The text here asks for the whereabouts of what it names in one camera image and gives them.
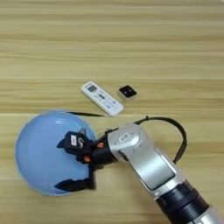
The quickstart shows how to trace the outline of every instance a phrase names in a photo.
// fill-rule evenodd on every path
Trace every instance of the wooden table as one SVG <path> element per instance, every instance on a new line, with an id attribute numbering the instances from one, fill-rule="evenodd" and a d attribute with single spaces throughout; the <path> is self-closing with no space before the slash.
<path id="1" fill-rule="evenodd" d="M 23 125 L 48 109 L 103 113 L 80 91 L 97 82 L 138 97 L 114 118 L 88 118 L 98 135 L 145 115 L 179 120 L 189 136 L 178 164 L 224 214 L 224 4 L 220 0 L 0 1 L 0 222 L 169 223 L 125 164 L 97 172 L 95 192 L 46 197 L 14 163 Z M 173 157 L 169 124 L 143 125 Z"/>

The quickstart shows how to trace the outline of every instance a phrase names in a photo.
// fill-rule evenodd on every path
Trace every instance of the white remote control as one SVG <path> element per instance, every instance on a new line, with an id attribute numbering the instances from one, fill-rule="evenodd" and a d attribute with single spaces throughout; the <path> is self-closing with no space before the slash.
<path id="1" fill-rule="evenodd" d="M 83 85 L 81 92 L 110 116 L 116 116 L 123 110 L 123 105 L 119 101 L 92 81 Z"/>

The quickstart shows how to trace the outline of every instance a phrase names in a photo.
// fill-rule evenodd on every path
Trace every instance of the wood grain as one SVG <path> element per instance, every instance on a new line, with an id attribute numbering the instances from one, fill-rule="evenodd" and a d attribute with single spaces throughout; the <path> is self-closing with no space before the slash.
<path id="1" fill-rule="evenodd" d="M 106 128 L 142 116 L 171 116 L 189 147 L 179 168 L 224 215 L 224 4 L 221 0 L 0 1 L 0 222 L 3 224 L 169 223 L 125 164 L 97 172 L 98 189 L 44 197 L 14 164 L 27 121 L 48 109 L 102 113 L 80 87 L 97 82 L 116 97 L 130 84 L 135 101 Z M 144 125 L 173 157 L 179 133 Z"/>

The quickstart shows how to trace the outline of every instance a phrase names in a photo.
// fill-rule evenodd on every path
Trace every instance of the black cable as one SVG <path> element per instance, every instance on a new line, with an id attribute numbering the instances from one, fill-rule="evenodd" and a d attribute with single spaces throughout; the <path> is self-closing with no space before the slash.
<path id="1" fill-rule="evenodd" d="M 105 116 L 105 115 L 97 115 L 97 114 L 83 113 L 83 112 L 68 112 L 68 113 L 75 116 Z"/>
<path id="2" fill-rule="evenodd" d="M 144 123 L 144 122 L 147 122 L 147 121 L 163 121 L 163 122 L 171 123 L 172 125 L 174 125 L 180 131 L 180 133 L 183 137 L 183 142 L 178 149 L 176 157 L 173 159 L 173 163 L 176 164 L 182 158 L 182 156 L 184 155 L 184 153 L 186 151 L 186 146 L 187 146 L 186 131 L 183 128 L 183 126 L 179 122 L 175 121 L 172 118 L 162 117 L 162 116 L 154 116 L 154 117 L 146 116 L 144 119 L 139 120 L 135 123 L 136 124 L 141 124 L 141 123 Z"/>

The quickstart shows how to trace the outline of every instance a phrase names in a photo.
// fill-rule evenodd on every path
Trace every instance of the blue plastic bowl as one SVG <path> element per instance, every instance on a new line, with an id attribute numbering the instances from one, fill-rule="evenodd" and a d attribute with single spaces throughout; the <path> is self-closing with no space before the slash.
<path id="1" fill-rule="evenodd" d="M 86 129 L 95 140 L 88 124 L 65 111 L 51 111 L 36 116 L 22 129 L 15 149 L 17 168 L 28 185 L 44 195 L 60 196 L 69 192 L 55 186 L 66 179 L 86 179 L 88 166 L 76 161 L 74 155 L 58 149 L 58 143 L 70 131 Z"/>

